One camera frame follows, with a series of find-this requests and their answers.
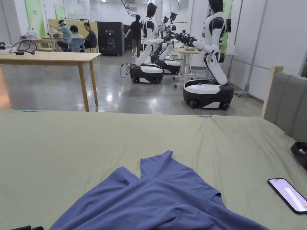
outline phone screen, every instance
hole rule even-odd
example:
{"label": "phone screen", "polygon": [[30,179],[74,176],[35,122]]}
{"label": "phone screen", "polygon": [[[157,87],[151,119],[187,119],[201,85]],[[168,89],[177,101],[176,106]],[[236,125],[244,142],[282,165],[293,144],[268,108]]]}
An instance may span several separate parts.
{"label": "phone screen", "polygon": [[297,212],[307,211],[307,200],[301,196],[285,179],[270,179],[269,183]]}

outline green banner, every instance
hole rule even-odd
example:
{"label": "green banner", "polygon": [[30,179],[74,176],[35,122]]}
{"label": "green banner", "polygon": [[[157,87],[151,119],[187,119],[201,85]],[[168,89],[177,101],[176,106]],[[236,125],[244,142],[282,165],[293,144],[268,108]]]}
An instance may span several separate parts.
{"label": "green banner", "polygon": [[59,5],[59,4],[54,4],[54,10],[56,11],[56,19],[64,20],[65,18],[64,6]]}
{"label": "green banner", "polygon": [[75,10],[75,15],[82,15],[80,10]]}
{"label": "green banner", "polygon": [[46,37],[41,0],[25,0],[30,29],[39,32],[40,38]]}
{"label": "green banner", "polygon": [[[225,19],[231,18],[231,10],[232,10],[232,0],[224,0],[223,12],[224,12]],[[222,53],[226,52],[227,40],[228,40],[228,33],[226,33],[222,38],[222,46],[221,46]]]}

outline black cabinet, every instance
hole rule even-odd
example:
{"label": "black cabinet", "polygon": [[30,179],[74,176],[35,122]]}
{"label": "black cabinet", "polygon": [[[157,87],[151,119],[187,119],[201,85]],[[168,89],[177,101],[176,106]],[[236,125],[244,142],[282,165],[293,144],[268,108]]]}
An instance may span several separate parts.
{"label": "black cabinet", "polygon": [[99,53],[121,56],[125,51],[125,25],[121,22],[98,21]]}

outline man in teal shirt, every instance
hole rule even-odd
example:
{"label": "man in teal shirt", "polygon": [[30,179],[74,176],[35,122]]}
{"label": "man in teal shirt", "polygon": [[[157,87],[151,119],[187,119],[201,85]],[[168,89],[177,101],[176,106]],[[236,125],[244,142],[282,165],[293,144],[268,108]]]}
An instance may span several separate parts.
{"label": "man in teal shirt", "polygon": [[70,31],[70,28],[65,24],[65,21],[63,21],[63,20],[59,21],[59,27],[52,26],[52,25],[50,27],[56,29],[57,31],[62,31],[63,39],[65,40],[64,42],[67,42],[67,40],[72,35],[72,32]]}

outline man in black shirt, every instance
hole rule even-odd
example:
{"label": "man in black shirt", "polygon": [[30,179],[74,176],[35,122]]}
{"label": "man in black shirt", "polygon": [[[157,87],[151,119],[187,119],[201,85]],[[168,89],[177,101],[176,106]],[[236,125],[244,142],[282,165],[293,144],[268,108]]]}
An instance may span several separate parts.
{"label": "man in black shirt", "polygon": [[94,31],[91,30],[91,25],[86,22],[84,23],[84,28],[88,31],[88,36],[85,38],[85,48],[96,48],[97,47],[97,37]]}
{"label": "man in black shirt", "polygon": [[137,54],[137,57],[140,57],[141,54],[141,28],[142,23],[140,22],[141,16],[136,15],[135,21],[132,22],[130,29],[125,35],[125,38],[127,38],[128,34],[132,31],[132,51],[133,53]]}

